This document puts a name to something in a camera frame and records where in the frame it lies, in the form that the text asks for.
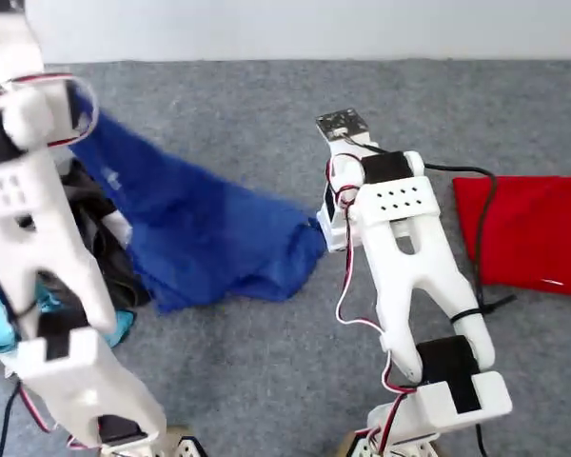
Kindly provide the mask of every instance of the blue fabric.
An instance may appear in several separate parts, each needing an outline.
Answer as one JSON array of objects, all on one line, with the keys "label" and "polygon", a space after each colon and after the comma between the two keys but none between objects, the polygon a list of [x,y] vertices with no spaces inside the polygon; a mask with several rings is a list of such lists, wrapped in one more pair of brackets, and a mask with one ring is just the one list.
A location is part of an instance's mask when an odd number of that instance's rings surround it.
[{"label": "blue fabric", "polygon": [[71,149],[131,223],[128,254],[161,311],[227,292],[283,301],[325,251],[317,221],[293,205],[167,155],[104,113]]},{"label": "blue fabric", "polygon": [[[36,303],[42,312],[53,312],[63,305],[40,283],[36,283]],[[135,321],[135,314],[131,311],[116,311],[116,330],[111,335],[104,335],[111,348],[118,345]],[[17,339],[13,328],[9,324],[7,312],[0,301],[0,354],[10,352],[17,347]]]}]

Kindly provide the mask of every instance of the floor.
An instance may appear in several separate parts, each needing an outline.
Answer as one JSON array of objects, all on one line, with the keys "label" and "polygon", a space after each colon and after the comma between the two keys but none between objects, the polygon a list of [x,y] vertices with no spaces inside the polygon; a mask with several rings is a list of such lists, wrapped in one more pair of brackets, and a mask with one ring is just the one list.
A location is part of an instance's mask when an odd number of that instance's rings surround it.
[{"label": "floor", "polygon": [[[309,212],[321,203],[328,150],[319,114],[354,107],[389,149],[500,174],[571,175],[571,62],[239,62],[72,66],[106,109],[166,150]],[[443,226],[469,274],[450,177],[432,174]],[[565,236],[555,227],[555,239]],[[357,256],[348,315],[373,316],[374,289]],[[173,424],[191,425],[210,456],[329,456],[367,412],[390,401],[372,331],[341,327],[333,306],[344,256],[327,255],[283,304],[231,298],[160,317],[140,313],[116,354],[147,383]],[[501,297],[509,288],[490,288]],[[487,424],[491,457],[571,455],[571,297],[516,290],[487,324],[514,412]],[[413,297],[415,337],[452,331]],[[0,368],[0,428],[11,384]],[[444,436],[450,456],[475,456],[471,429]],[[68,455],[21,404],[7,456]]]}]

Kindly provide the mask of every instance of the red fabric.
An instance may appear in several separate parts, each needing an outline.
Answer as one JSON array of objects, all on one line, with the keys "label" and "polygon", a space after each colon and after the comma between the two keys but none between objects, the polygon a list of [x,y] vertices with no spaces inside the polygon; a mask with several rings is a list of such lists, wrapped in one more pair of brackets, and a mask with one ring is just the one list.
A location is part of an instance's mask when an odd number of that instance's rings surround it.
[{"label": "red fabric", "polygon": [[[571,294],[571,178],[499,177],[484,223],[482,282]],[[453,179],[469,257],[488,178]]]}]

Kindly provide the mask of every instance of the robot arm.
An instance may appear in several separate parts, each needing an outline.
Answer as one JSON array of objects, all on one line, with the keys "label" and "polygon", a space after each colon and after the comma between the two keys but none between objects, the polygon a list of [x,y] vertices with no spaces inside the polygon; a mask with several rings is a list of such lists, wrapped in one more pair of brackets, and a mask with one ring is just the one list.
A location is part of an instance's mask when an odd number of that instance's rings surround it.
[{"label": "robot arm", "polygon": [[[11,82],[43,71],[21,5],[0,0],[0,81],[9,81],[0,90],[0,295],[22,337],[0,359],[86,447],[101,447],[103,455],[204,457],[180,427],[167,430],[161,406],[102,337],[115,328],[114,307],[47,147],[76,133],[66,82]],[[22,215],[32,217],[33,232],[17,224]],[[65,319],[41,314],[38,269],[64,281],[83,309]]]},{"label": "robot arm", "polygon": [[[403,447],[507,414],[512,405],[503,378],[487,371],[495,361],[493,343],[448,245],[420,154],[381,152],[354,109],[321,116],[318,127],[331,153],[318,213],[328,249],[347,248],[349,239],[364,247],[377,290],[381,346],[418,385],[397,405],[371,411],[368,427],[388,423],[395,407],[386,442]],[[404,237],[412,250],[401,249]],[[408,322],[413,288],[428,292],[460,336],[415,344]]]}]

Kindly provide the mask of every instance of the black wire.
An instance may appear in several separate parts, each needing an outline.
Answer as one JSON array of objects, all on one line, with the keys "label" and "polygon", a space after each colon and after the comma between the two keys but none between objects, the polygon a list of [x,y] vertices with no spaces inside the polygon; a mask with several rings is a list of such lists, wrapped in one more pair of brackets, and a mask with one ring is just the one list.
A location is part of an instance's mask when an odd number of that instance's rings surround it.
[{"label": "black wire", "polygon": [[9,435],[9,422],[10,422],[10,411],[12,410],[12,404],[14,403],[19,390],[21,389],[21,381],[17,380],[12,394],[10,395],[7,405],[4,408],[4,419],[2,421],[2,433],[0,434],[0,457],[4,456],[4,448],[7,445],[7,436]]},{"label": "black wire", "polygon": [[437,171],[455,171],[455,172],[471,172],[478,173],[487,176],[491,181],[491,187],[486,195],[486,200],[484,200],[484,206],[482,207],[482,212],[478,219],[478,228],[476,229],[476,239],[474,241],[474,261],[472,262],[473,276],[474,276],[474,291],[476,294],[476,300],[478,301],[478,306],[482,311],[482,314],[490,314],[497,308],[501,308],[504,305],[514,301],[516,299],[515,295],[508,295],[495,303],[487,304],[484,301],[484,287],[482,286],[482,239],[484,235],[484,225],[486,222],[486,216],[491,208],[491,204],[495,199],[495,194],[497,193],[497,176],[495,176],[491,171],[487,169],[481,169],[480,167],[456,167],[456,166],[446,166],[446,165],[436,165],[436,164],[425,164],[427,169],[434,169]]},{"label": "black wire", "polygon": [[486,449],[484,448],[484,439],[482,438],[482,427],[480,424],[476,424],[476,441],[478,442],[478,450],[482,457],[488,457]]}]

